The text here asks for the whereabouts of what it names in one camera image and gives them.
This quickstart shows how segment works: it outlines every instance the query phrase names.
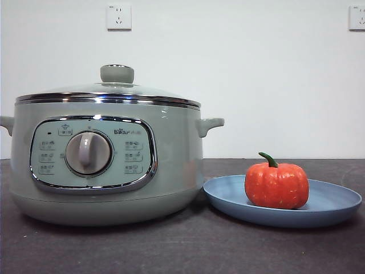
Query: stainless steel rim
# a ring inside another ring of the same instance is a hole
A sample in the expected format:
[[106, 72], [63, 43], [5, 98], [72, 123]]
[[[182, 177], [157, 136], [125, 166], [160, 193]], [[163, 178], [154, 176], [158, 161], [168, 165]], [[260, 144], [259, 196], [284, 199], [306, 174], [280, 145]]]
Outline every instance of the stainless steel rim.
[[192, 108], [200, 110], [200, 103], [192, 100], [131, 94], [112, 94], [102, 92], [60, 92], [30, 94], [17, 97], [15, 105], [36, 104], [36, 103], [68, 103], [68, 102], [88, 102], [88, 103], [121, 103], [121, 104], [152, 104], [158, 106], [173, 106]]
[[119, 65], [119, 64], [104, 65], [102, 67], [127, 67], [129, 69], [132, 69], [131, 67], [128, 67], [128, 66], [125, 66], [125, 65]]

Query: brand logo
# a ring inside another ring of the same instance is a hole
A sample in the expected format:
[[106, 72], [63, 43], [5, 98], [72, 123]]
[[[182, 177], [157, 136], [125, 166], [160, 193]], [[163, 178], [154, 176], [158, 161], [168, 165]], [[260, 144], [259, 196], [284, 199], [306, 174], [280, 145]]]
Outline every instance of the brand logo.
[[137, 135], [141, 135], [141, 131], [139, 130], [124, 130], [122, 128], [117, 128], [114, 130], [114, 134], [115, 135], [128, 135], [128, 134], [137, 134]]

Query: lid handle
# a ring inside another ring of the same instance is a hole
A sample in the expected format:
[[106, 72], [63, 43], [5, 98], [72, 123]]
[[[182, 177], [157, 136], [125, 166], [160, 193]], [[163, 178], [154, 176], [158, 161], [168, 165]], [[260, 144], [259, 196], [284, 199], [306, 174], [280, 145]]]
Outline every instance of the lid handle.
[[135, 71], [124, 65], [105, 65], [100, 68], [103, 82], [133, 83]]

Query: green stem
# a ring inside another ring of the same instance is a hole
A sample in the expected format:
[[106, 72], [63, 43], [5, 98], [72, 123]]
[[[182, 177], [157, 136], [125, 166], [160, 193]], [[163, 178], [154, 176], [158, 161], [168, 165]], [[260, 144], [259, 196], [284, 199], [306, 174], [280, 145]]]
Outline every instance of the green stem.
[[259, 152], [258, 154], [269, 162], [269, 167], [278, 167], [278, 163], [270, 155], [263, 152]]

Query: pot base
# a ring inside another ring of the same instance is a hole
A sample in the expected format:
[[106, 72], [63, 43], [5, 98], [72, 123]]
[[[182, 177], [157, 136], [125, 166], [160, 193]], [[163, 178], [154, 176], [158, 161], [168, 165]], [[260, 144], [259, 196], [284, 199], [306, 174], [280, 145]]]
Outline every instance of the pot base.
[[23, 213], [53, 224], [104, 226], [137, 223], [163, 217], [185, 208], [199, 189], [191, 189], [153, 198], [89, 203], [47, 202], [13, 194]]

